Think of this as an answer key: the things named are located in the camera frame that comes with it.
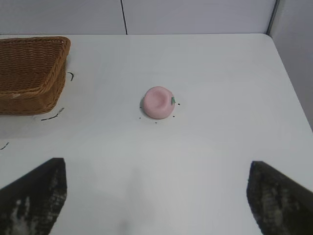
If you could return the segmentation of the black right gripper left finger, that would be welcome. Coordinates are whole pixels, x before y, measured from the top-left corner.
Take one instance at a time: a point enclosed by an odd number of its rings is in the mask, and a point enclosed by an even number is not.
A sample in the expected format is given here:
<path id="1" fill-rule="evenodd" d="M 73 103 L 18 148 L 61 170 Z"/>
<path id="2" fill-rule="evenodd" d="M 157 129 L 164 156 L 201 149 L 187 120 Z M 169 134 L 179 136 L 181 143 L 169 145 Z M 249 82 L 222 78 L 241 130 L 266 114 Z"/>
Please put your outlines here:
<path id="1" fill-rule="evenodd" d="M 0 233 L 50 234 L 66 198 L 65 160 L 52 158 L 1 188 Z"/>

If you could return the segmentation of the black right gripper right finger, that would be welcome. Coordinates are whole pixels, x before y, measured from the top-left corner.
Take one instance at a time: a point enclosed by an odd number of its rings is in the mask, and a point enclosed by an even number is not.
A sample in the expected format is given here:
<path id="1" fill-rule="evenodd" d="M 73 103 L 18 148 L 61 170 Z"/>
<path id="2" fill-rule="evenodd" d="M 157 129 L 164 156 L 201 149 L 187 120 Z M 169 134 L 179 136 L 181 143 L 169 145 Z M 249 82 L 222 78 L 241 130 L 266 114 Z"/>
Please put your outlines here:
<path id="1" fill-rule="evenodd" d="M 267 163 L 251 163 L 246 196 L 262 234 L 313 233 L 313 193 Z"/>

